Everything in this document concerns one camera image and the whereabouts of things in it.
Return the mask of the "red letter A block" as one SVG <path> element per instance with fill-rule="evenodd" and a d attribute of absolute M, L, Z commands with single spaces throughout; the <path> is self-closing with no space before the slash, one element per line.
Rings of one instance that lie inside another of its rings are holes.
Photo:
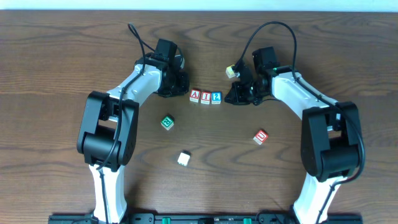
<path fill-rule="evenodd" d="M 200 90 L 196 90 L 196 89 L 192 89 L 190 92 L 190 101 L 194 102 L 194 103 L 198 103 L 201 97 L 201 91 Z"/>

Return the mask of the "red letter I block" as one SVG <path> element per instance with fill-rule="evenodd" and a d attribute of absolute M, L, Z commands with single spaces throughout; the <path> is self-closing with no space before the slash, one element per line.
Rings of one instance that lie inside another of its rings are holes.
<path fill-rule="evenodd" d="M 211 93 L 203 91 L 201 93 L 200 103 L 209 105 L 211 103 Z"/>

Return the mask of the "blue number 2 block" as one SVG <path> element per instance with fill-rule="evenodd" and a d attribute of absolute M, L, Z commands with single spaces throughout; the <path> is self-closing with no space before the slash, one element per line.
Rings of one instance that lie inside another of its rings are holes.
<path fill-rule="evenodd" d="M 211 93 L 211 103 L 214 105 L 220 104 L 222 101 L 222 95 L 220 91 Z"/>

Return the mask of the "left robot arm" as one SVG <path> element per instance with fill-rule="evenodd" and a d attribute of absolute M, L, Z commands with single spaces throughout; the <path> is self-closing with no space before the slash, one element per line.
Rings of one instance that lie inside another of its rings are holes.
<path fill-rule="evenodd" d="M 137 62 L 118 86 L 88 95 L 76 148 L 94 178 L 92 222 L 121 223 L 125 217 L 124 170 L 136 145 L 140 106 L 153 93 L 184 95 L 188 84 L 182 63 Z"/>

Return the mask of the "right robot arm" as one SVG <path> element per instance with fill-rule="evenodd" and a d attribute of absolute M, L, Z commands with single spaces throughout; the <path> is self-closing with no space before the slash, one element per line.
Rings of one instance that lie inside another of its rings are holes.
<path fill-rule="evenodd" d="M 265 96 L 285 103 L 301 120 L 300 156 L 306 170 L 298 199 L 284 223 L 353 223 L 354 215 L 329 216 L 327 211 L 344 184 L 356 180 L 364 168 L 364 142 L 358 107 L 338 102 L 306 82 L 293 66 L 259 63 L 257 78 L 245 65 L 226 68 L 232 84 L 225 102 L 258 105 Z"/>

